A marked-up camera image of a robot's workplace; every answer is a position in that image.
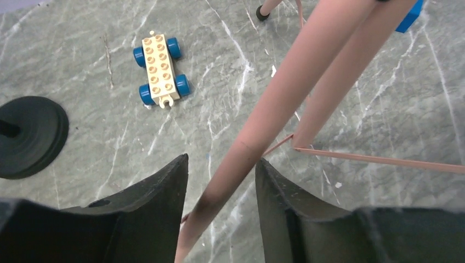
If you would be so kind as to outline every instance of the black disc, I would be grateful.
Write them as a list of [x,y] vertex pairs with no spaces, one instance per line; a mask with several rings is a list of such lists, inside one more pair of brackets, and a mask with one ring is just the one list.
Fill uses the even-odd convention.
[[26,96],[6,103],[0,107],[0,120],[20,129],[13,137],[0,134],[0,178],[22,179],[43,170],[68,137],[65,110],[44,97]]

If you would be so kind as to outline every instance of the white vein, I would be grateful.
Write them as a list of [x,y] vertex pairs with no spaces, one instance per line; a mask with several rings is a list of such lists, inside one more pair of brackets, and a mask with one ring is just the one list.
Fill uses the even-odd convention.
[[165,118],[165,121],[161,124],[160,128],[158,129],[158,133],[155,134],[155,137],[154,137],[154,139],[152,141],[152,144],[150,144],[149,152],[147,153],[148,156],[151,155],[152,152],[154,151],[155,144],[157,143],[158,137],[160,136],[161,132],[163,131],[163,127],[165,127],[165,124],[171,119],[170,114],[171,114],[171,112],[169,112],[169,114]]
[[110,172],[109,172],[105,182],[97,190],[97,195],[95,196],[95,199],[99,199],[103,187],[105,187],[105,185],[108,184],[108,182],[110,181],[111,176],[113,175],[113,170],[115,169],[116,157],[118,156],[118,151],[120,150],[120,148],[121,148],[121,146],[123,144],[123,141],[124,141],[124,137],[126,136],[126,132],[128,130],[128,124],[129,124],[129,121],[126,122],[126,127],[124,128],[123,135],[119,136],[118,139],[116,140],[115,154],[113,155],[113,161],[111,163]]
[[137,33],[139,33],[140,29],[147,22],[147,18],[149,17],[150,13],[155,8],[155,6],[157,5],[157,2],[158,2],[158,0],[155,0],[154,3],[152,4],[152,6],[150,7],[149,11],[145,15],[143,15],[142,18],[140,19],[140,25],[134,30],[134,38],[131,41],[131,47],[133,47],[133,48],[135,47],[135,40],[137,39]]
[[224,31],[226,32],[228,37],[231,39],[231,41],[234,43],[234,46],[236,47],[237,51],[239,52],[239,56],[240,56],[240,59],[241,59],[243,72],[242,72],[242,76],[241,76],[241,79],[240,79],[239,86],[237,87],[237,93],[238,93],[238,96],[237,96],[238,97],[238,102],[236,104],[236,116],[237,116],[237,115],[239,115],[239,109],[242,106],[242,93],[243,93],[243,91],[245,89],[247,76],[251,71],[253,71],[253,68],[252,68],[251,63],[249,62],[249,60],[247,60],[246,56],[244,55],[244,52],[242,51],[241,46],[239,45],[239,43],[232,36],[231,31],[229,30],[227,24],[224,22],[223,19],[221,19],[218,12],[212,7],[210,2],[208,0],[205,0],[205,2],[207,2],[208,6],[213,10],[213,12],[219,18],[219,20],[221,20],[221,25],[222,25]]
[[433,42],[431,42],[431,39],[429,38],[428,32],[423,28],[424,35],[426,37],[426,40],[428,41],[429,47],[431,49],[431,53],[433,54],[434,58],[434,63],[436,64],[436,67],[438,68],[438,73],[439,73],[439,78],[441,79],[441,86],[444,91],[444,97],[446,98],[447,101],[447,106],[449,107],[449,113],[451,115],[451,120],[452,120],[452,126],[453,130],[455,132],[455,140],[458,145],[458,153],[460,155],[460,161],[462,164],[465,164],[465,145],[462,143],[462,140],[460,138],[460,131],[457,125],[457,119],[455,117],[455,114],[453,112],[453,105],[449,96],[449,91],[447,90],[447,85],[446,85],[446,79],[444,77],[444,72],[441,68],[441,65],[439,64],[438,56],[436,55],[436,50],[434,49]]
[[55,184],[55,195],[56,195],[56,205],[58,209],[60,209],[60,198],[58,198],[58,186],[56,185],[56,174],[55,168],[52,165],[52,175],[53,175],[53,183]]

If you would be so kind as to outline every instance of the lego stud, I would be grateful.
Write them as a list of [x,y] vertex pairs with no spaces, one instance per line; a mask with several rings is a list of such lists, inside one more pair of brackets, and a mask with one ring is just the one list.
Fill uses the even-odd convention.
[[154,49],[153,49],[153,48],[150,48],[150,47],[145,48],[145,53],[146,53],[146,54],[149,54],[149,55],[150,55],[150,54],[152,54],[153,52],[154,52]]
[[153,83],[153,84],[156,84],[158,82],[158,78],[153,76],[150,78],[150,82]]
[[155,94],[158,94],[158,93],[160,93],[160,88],[159,87],[154,87],[152,89],[152,92],[154,92]]

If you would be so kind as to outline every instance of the lego duplo car base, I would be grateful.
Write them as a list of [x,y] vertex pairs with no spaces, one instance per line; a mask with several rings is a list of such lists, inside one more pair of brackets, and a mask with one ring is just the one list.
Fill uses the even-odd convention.
[[166,39],[150,31],[151,37],[142,40],[142,46],[133,50],[136,63],[146,69],[148,84],[139,87],[139,95],[147,107],[166,104],[172,107],[175,100],[190,94],[186,75],[175,76],[172,59],[182,57],[178,40]]
[[38,96],[0,107],[0,178],[22,179],[47,167],[68,137],[69,121],[57,103]]

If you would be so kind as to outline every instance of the blue lego block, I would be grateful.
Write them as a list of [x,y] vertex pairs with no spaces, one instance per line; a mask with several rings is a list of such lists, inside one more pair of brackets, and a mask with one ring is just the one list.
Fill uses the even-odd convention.
[[418,0],[418,2],[413,6],[412,10],[407,14],[404,20],[397,27],[396,31],[400,33],[405,33],[410,28],[410,26],[417,20],[420,16],[420,12],[423,6],[423,0]]

